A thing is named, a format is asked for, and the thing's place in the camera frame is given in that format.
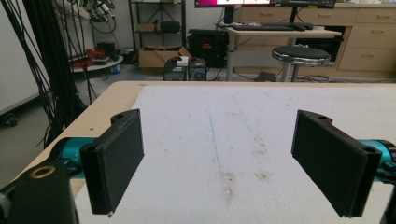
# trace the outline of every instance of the cardboard box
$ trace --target cardboard box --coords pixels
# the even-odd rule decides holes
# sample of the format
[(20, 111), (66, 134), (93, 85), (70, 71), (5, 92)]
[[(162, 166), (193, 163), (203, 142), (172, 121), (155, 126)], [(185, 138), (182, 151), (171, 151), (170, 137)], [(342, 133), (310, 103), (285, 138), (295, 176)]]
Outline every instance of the cardboard box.
[(139, 68), (139, 72), (144, 76), (162, 76), (163, 68)]
[(169, 59), (178, 56), (187, 56), (191, 59), (190, 53), (184, 47), (146, 46), (139, 50), (139, 67), (163, 69)]
[(152, 23), (141, 23), (137, 25), (137, 31), (139, 32), (155, 32), (156, 26)]

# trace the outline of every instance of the metal stool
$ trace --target metal stool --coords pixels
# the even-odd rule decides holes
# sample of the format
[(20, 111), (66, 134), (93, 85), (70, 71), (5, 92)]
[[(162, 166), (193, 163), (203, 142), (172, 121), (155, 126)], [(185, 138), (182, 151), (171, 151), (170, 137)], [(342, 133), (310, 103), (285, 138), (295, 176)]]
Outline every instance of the metal stool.
[(296, 81), (300, 65), (319, 66), (330, 63), (330, 54), (321, 49), (311, 49), (295, 46), (274, 48), (272, 56), (275, 59), (294, 65), (291, 81)]

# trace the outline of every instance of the metal shelving rack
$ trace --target metal shelving rack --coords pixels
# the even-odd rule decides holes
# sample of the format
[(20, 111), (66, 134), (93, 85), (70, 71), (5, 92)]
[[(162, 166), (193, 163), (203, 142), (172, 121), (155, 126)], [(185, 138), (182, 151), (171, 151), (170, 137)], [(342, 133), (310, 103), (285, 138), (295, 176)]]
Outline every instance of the metal shelving rack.
[[(164, 45), (164, 35), (169, 34), (169, 33), (164, 33), (161, 31), (156, 31), (156, 32), (139, 32), (135, 29), (136, 25), (141, 23), (141, 18), (140, 18), (140, 5), (157, 5), (158, 8), (157, 10), (152, 14), (150, 17), (151, 20), (157, 13), (160, 13), (160, 20), (159, 22), (163, 21), (163, 14), (165, 13), (170, 19), (175, 21), (175, 19), (167, 12), (166, 8), (164, 7), (165, 5), (171, 6), (171, 5), (181, 5), (181, 39), (182, 39), (182, 45), (186, 47), (186, 3), (185, 0), (181, 0), (180, 3), (174, 4), (174, 3), (165, 3), (165, 2), (136, 2), (135, 0), (128, 0), (129, 2), (129, 15), (131, 19), (131, 24), (132, 24), (132, 37), (134, 39), (134, 48), (135, 49), (141, 49), (143, 47), (143, 40), (142, 40), (142, 34), (159, 34), (162, 35), (162, 42)], [(133, 7), (132, 5), (135, 5), (134, 9), (136, 12), (136, 23), (134, 23), (134, 13), (133, 13)], [(139, 36), (139, 46), (136, 45), (136, 35)]]

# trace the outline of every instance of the white table surface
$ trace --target white table surface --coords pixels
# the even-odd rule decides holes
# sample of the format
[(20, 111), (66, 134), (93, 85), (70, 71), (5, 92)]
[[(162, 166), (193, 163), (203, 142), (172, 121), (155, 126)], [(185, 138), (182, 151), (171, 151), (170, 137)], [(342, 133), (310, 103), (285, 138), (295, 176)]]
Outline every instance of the white table surface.
[(357, 139), (396, 143), (395, 103), (391, 85), (145, 87), (133, 108), (146, 156), (112, 218), (92, 215), (83, 187), (80, 222), (378, 223), (393, 186), (374, 182), (363, 217), (340, 218), (291, 141), (304, 109)]

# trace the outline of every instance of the floor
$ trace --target floor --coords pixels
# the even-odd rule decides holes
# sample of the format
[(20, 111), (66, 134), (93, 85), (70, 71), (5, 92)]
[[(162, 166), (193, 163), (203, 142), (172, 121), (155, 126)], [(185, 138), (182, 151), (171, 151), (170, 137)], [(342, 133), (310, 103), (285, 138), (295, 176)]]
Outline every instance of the floor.
[[(233, 74), (233, 81), (252, 82), (258, 75)], [(142, 75), (133, 65), (122, 64), (118, 74), (111, 74), (107, 69), (89, 73), (90, 83), (94, 89), (90, 100), (87, 92), (86, 78), (82, 74), (75, 74), (76, 85), (82, 101), (88, 105), (94, 101), (111, 83), (121, 80), (162, 80), (162, 76)], [(224, 81), (225, 69), (211, 69), (207, 73), (208, 81)], [(323, 77), (306, 77), (300, 81), (326, 82), (331, 81)], [(12, 111), (18, 123), (8, 126), (0, 122), (0, 189), (11, 182), (42, 150), (42, 138), (48, 127), (48, 120), (38, 100), (34, 100)]]

